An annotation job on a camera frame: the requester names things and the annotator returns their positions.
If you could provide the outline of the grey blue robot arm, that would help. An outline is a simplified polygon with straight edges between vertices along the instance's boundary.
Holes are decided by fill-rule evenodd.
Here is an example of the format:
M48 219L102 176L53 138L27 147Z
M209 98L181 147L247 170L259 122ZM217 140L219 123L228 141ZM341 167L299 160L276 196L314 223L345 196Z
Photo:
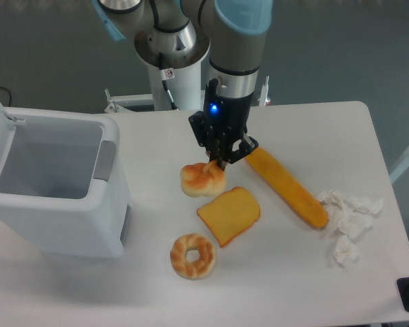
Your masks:
M112 28L132 40L155 68L153 94L164 108L186 107L196 95L201 110L189 122L198 144L220 168L258 148L247 133L271 1L96 1Z

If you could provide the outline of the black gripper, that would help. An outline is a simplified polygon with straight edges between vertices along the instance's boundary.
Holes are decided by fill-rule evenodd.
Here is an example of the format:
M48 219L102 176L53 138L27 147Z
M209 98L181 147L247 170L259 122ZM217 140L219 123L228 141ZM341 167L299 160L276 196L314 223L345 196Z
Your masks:
M205 89L203 109L189 117L198 145L209 154L209 161L225 170L227 164L248 156L258 142L247 135L252 96L229 98L217 94L219 80L211 79Z

